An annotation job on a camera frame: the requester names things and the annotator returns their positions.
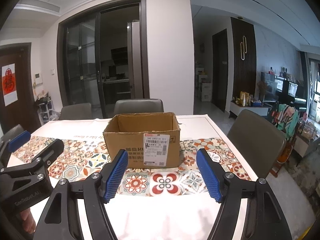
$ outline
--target gold wall decoration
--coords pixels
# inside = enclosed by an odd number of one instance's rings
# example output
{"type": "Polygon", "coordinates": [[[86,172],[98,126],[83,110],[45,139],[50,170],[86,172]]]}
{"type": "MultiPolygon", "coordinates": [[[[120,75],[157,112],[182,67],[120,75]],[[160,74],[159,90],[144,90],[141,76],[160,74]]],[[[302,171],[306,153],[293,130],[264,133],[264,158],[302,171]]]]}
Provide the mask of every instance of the gold wall decoration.
{"type": "Polygon", "coordinates": [[[243,35],[240,43],[240,55],[242,60],[245,59],[245,54],[247,54],[247,38],[243,35]]]}

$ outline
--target wooden door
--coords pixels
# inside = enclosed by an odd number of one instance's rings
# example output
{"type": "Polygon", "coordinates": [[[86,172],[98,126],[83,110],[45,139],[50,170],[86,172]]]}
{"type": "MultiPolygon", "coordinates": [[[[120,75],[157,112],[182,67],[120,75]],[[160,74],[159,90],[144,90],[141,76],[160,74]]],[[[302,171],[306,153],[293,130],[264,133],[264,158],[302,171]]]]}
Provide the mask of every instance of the wooden door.
{"type": "Polygon", "coordinates": [[[228,88],[228,36],[227,29],[212,36],[213,71],[212,103],[225,111],[228,88]]]}
{"type": "Polygon", "coordinates": [[[3,133],[17,124],[21,124],[30,133],[40,127],[31,83],[30,49],[30,43],[17,44],[14,47],[2,49],[0,47],[1,72],[3,66],[14,64],[18,98],[17,101],[5,106],[3,84],[0,86],[0,122],[3,133]]]}

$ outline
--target metal screw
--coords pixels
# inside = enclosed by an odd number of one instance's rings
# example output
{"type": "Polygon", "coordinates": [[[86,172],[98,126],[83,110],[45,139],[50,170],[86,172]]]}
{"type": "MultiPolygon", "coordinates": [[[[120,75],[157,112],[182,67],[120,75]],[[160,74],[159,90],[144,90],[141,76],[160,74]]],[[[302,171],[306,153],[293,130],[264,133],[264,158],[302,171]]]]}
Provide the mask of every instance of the metal screw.
{"type": "Polygon", "coordinates": [[[64,185],[66,183],[67,183],[67,179],[65,179],[65,178],[62,178],[62,179],[59,180],[59,184],[60,185],[64,185]]]}
{"type": "Polygon", "coordinates": [[[38,176],[37,176],[37,179],[41,180],[44,178],[44,174],[40,173],[38,176]]]}
{"type": "Polygon", "coordinates": [[[93,179],[97,179],[99,177],[100,177],[100,173],[98,173],[98,172],[94,172],[91,174],[91,178],[93,178],[93,179]]]}
{"type": "Polygon", "coordinates": [[[264,178],[259,178],[258,181],[259,181],[260,184],[266,184],[267,183],[266,179],[264,179],[264,178]]]}
{"type": "Polygon", "coordinates": [[[234,177],[235,175],[232,173],[232,172],[226,172],[226,177],[228,178],[228,179],[232,179],[233,177],[234,177]]]}

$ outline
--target barcode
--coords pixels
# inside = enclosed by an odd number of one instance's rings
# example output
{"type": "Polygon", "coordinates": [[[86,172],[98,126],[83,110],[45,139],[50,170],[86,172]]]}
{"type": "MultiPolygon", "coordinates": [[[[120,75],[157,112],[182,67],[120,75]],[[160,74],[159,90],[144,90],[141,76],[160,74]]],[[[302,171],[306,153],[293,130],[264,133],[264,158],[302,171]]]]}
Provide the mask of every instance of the barcode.
{"type": "Polygon", "coordinates": [[[166,144],[166,140],[147,140],[146,142],[148,143],[161,143],[161,144],[166,144]]]}
{"type": "Polygon", "coordinates": [[[144,162],[144,165],[156,165],[155,162],[144,162]]]}
{"type": "Polygon", "coordinates": [[[163,148],[162,148],[162,155],[165,155],[166,151],[167,151],[167,146],[164,145],[163,148]]]}

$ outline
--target white tablecloth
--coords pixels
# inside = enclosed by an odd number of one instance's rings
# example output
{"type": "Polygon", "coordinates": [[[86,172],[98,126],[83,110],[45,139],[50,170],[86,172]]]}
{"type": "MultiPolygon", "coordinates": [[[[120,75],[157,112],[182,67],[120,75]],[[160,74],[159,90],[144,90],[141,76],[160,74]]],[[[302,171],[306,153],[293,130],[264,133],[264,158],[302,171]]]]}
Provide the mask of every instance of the white tablecloth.
{"type": "MultiPolygon", "coordinates": [[[[221,137],[242,164],[252,180],[257,175],[230,142],[227,136],[209,118],[208,115],[177,116],[180,123],[180,140],[221,137]]],[[[59,139],[100,140],[102,132],[110,119],[83,121],[53,121],[39,128],[32,135],[59,139]]],[[[8,166],[23,164],[11,156],[8,166]]],[[[50,178],[53,187],[58,180],[50,178]]],[[[47,199],[31,207],[31,212],[38,222],[47,199]]],[[[84,201],[78,200],[81,227],[84,239],[92,239],[85,213],[84,201]]],[[[207,239],[217,216],[220,204],[210,198],[208,192],[180,195],[142,197],[116,194],[105,208],[112,227],[123,240],[161,240],[161,239],[207,239]]],[[[247,200],[241,200],[239,217],[233,239],[240,239],[244,226],[247,200]]]]}

